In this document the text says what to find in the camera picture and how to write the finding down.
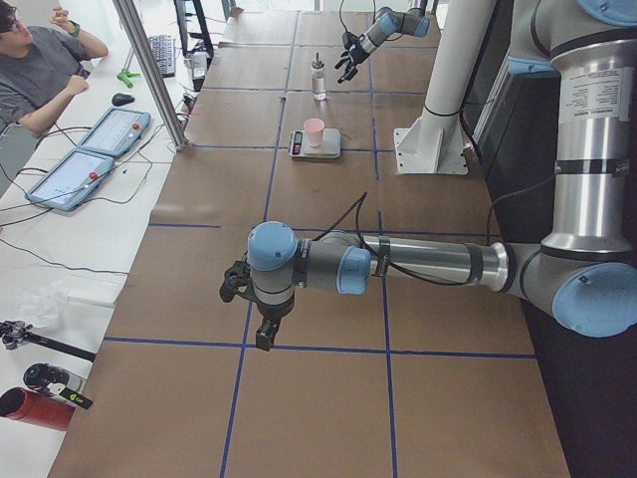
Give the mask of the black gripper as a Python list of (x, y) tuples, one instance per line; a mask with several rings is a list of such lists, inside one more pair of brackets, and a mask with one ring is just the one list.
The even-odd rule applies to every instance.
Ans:
[(365, 45), (358, 40), (349, 42), (344, 47), (345, 51), (340, 55), (338, 62), (334, 66), (336, 70), (344, 69), (337, 80), (339, 84), (351, 81), (358, 73), (356, 64), (363, 63), (370, 56), (370, 53), (364, 47)]
[(257, 299), (257, 308), (263, 321), (255, 334), (255, 346), (268, 352), (274, 345), (281, 320), (288, 315), (295, 304), (295, 293), (288, 292), (283, 296), (268, 295), (264, 300)]

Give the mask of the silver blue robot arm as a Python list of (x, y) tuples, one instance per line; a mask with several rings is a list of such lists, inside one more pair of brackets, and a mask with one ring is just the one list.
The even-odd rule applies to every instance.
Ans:
[(334, 67), (337, 70), (344, 67), (344, 71), (337, 82), (342, 84), (352, 80), (358, 73), (357, 66), (367, 60), (392, 35), (424, 37), (430, 25), (426, 10), (425, 0), (410, 1), (405, 12), (397, 12), (389, 7), (380, 8), (371, 27), (361, 35), (356, 36), (343, 27), (344, 52)]
[(256, 345), (269, 350), (296, 290), (361, 295), (371, 278), (397, 276), (402, 297), (423, 296), (438, 319), (463, 308), (480, 286), (530, 302), (590, 338), (636, 322), (636, 271), (621, 232), (636, 81), (632, 1), (515, 1), (509, 71), (559, 77), (551, 232), (509, 242), (479, 228), (494, 203), (467, 171), (463, 110), (495, 1), (454, 1), (421, 116), (394, 133), (395, 174), (380, 183), (375, 235), (359, 225), (300, 238), (278, 221), (257, 226), (241, 267), (243, 296), (263, 321)]

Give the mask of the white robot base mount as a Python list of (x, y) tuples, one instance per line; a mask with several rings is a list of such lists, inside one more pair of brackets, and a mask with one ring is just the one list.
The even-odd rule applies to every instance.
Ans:
[(411, 127), (393, 131), (399, 174), (456, 174), (469, 172), (465, 142), (457, 117), (423, 115)]

